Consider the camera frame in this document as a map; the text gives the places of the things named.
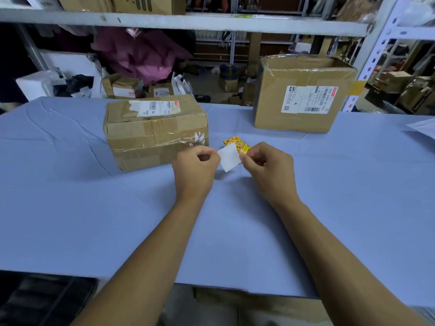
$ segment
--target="shelving unit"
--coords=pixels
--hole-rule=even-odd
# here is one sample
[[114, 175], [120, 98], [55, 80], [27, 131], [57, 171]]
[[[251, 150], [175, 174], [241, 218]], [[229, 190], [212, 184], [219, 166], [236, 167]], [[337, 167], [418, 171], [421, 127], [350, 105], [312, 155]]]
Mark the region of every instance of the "shelving unit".
[[[353, 65], [358, 69], [357, 79], [363, 84], [375, 68], [389, 39], [435, 40], [435, 27], [397, 26], [399, 16], [404, 13], [409, 2], [410, 0], [383, 0], [373, 25], [305, 16], [307, 0], [303, 5], [301, 0], [299, 9], [302, 8], [302, 11], [297, 12], [298, 16], [205, 12], [190, 12], [185, 16], [164, 16], [0, 9], [0, 22], [232, 31], [231, 63], [234, 60], [235, 44], [245, 42], [236, 40], [236, 31], [360, 37], [364, 38], [364, 41]], [[350, 111], [357, 98], [358, 96], [349, 96], [343, 111]]]

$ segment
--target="white paper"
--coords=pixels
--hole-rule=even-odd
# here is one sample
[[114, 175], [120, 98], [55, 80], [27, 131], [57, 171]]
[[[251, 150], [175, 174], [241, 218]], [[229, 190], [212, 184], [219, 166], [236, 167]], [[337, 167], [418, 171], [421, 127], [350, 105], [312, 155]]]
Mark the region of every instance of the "white paper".
[[131, 100], [130, 110], [137, 111], [137, 116], [170, 115], [181, 112], [179, 101], [135, 101]]
[[281, 112], [326, 114], [337, 90], [334, 86], [288, 86]]
[[407, 126], [435, 139], [435, 118], [418, 121]]
[[154, 97], [160, 96], [170, 96], [169, 88], [155, 88], [154, 89]]
[[228, 144], [223, 149], [217, 152], [220, 155], [220, 164], [225, 172], [230, 171], [240, 164], [240, 156], [237, 152], [236, 144]]

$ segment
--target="light blue tablecloth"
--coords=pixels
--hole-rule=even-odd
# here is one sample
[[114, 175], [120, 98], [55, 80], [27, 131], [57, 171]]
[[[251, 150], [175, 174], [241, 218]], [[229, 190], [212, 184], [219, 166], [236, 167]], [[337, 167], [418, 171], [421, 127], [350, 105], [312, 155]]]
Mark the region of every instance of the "light blue tablecloth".
[[[0, 116], [0, 269], [111, 277], [175, 199], [170, 165], [123, 173], [107, 100], [40, 98]], [[210, 146], [239, 135], [295, 157], [302, 200], [404, 303], [435, 306], [435, 141], [422, 116], [340, 113], [328, 134], [255, 129], [252, 110], [204, 104]], [[177, 282], [317, 297], [242, 165], [218, 169]]]

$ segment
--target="yellow tape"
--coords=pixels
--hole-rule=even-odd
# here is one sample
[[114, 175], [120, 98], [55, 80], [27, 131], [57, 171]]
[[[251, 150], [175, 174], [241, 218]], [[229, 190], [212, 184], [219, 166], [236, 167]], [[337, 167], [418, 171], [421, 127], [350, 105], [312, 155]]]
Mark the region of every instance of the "yellow tape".
[[359, 96], [363, 92], [366, 82], [363, 80], [354, 81], [349, 90], [349, 96]]

